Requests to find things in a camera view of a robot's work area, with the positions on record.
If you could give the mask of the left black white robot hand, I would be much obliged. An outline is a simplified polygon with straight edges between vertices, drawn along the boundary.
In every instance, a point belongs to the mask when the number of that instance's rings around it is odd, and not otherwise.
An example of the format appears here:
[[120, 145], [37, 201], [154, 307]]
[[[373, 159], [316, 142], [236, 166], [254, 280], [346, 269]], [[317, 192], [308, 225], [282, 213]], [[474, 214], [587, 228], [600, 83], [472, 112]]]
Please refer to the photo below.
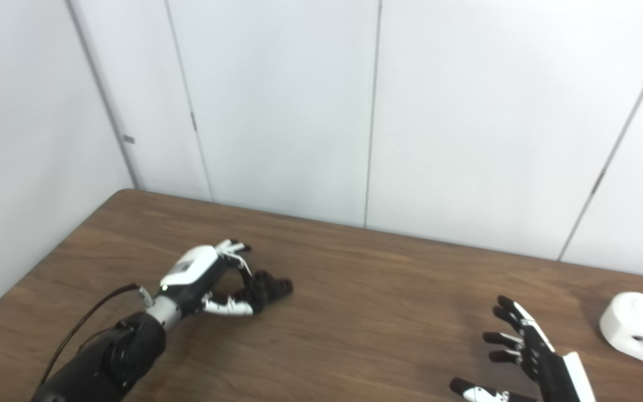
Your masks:
[[252, 270], [240, 255], [250, 245], [227, 239], [217, 245], [199, 245], [190, 249], [159, 283], [158, 296], [171, 300], [180, 318], [201, 312], [226, 316], [255, 314], [252, 303], [243, 294], [222, 295], [215, 286], [230, 268], [242, 275], [243, 285], [252, 282]]

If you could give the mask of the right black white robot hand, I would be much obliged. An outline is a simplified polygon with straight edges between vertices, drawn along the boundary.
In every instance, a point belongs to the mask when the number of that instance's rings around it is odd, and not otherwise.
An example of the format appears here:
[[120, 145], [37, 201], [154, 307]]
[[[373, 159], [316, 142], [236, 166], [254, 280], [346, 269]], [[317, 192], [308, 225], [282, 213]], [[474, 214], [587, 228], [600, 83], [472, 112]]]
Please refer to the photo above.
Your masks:
[[493, 315], [508, 323], [516, 335], [485, 332], [485, 343], [505, 348], [489, 353], [493, 363], [511, 363], [534, 382], [539, 401], [595, 401], [596, 397], [577, 352], [557, 353], [534, 317], [518, 302], [504, 295], [497, 297]]

